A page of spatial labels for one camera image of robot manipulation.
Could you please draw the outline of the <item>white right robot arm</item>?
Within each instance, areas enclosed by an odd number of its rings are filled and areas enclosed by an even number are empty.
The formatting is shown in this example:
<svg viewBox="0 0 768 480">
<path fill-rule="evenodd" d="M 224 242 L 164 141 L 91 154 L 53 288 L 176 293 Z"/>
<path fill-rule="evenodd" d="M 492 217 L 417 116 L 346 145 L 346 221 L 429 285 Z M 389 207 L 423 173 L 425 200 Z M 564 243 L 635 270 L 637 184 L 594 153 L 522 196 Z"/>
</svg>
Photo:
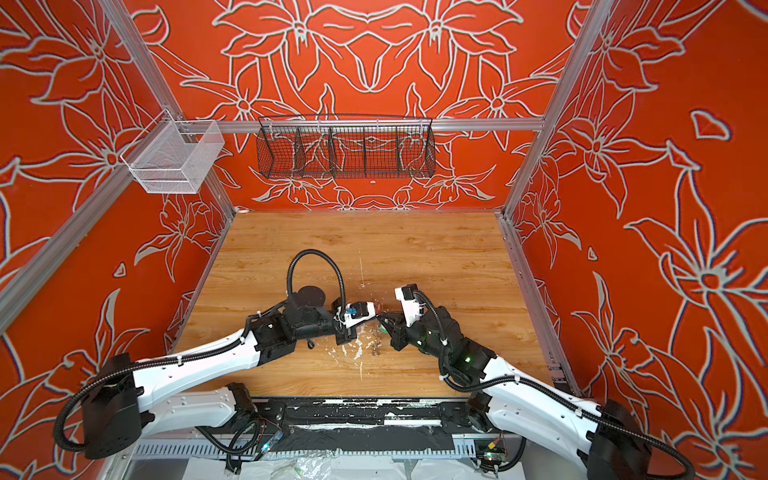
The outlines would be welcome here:
<svg viewBox="0 0 768 480">
<path fill-rule="evenodd" d="M 401 350 L 408 345 L 438 361 L 440 374 L 469 396 L 470 417 L 480 430 L 517 434 L 560 455 L 590 479 L 644 479 L 652 448 L 621 404 L 598 404 L 557 390 L 465 336 L 439 307 L 408 323 L 402 313 L 379 320 Z"/>
</svg>

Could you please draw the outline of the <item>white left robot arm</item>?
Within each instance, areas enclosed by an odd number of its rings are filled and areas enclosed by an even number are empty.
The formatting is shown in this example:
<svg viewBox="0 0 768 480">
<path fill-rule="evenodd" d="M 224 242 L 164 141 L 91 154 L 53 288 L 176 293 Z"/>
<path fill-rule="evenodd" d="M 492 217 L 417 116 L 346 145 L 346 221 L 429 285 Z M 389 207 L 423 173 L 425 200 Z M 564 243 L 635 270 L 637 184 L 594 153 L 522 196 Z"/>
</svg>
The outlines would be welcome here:
<svg viewBox="0 0 768 480">
<path fill-rule="evenodd" d="M 333 336 L 339 345 L 357 337 L 356 328 L 375 318 L 373 302 L 331 309 L 317 287 L 303 287 L 265 312 L 250 315 L 245 326 L 218 341 L 176 355 L 133 362 L 127 354 L 108 360 L 80 400 L 84 454 L 111 456 L 159 422 L 153 413 L 163 401 L 229 373 L 250 370 L 295 351 L 296 345 Z"/>
</svg>

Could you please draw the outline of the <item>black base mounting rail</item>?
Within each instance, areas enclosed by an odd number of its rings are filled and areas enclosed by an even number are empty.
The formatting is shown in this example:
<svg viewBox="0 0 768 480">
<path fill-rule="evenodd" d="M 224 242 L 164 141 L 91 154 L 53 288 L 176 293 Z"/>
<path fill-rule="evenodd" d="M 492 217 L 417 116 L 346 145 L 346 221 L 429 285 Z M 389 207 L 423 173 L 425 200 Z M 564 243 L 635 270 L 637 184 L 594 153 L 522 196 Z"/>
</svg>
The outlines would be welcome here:
<svg viewBox="0 0 768 480">
<path fill-rule="evenodd" d="M 472 424 L 464 398 L 268 397 L 253 401 L 220 427 L 207 429 L 226 444 L 275 439 L 267 454 L 394 454 L 474 458 L 489 449 L 515 453 L 520 437 Z"/>
</svg>

